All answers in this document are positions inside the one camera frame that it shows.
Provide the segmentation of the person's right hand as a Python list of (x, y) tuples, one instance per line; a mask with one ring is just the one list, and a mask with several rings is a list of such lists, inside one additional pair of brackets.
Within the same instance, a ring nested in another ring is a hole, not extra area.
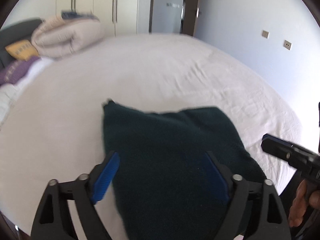
[(303, 216), (306, 213), (308, 206), (313, 207), (314, 209), (319, 210), (319, 191), (313, 191), (309, 200), (306, 200), (306, 192), (308, 189), (308, 182), (303, 180), (296, 192), (296, 197), (292, 202), (292, 206), (289, 212), (289, 226), (298, 227), (303, 221)]

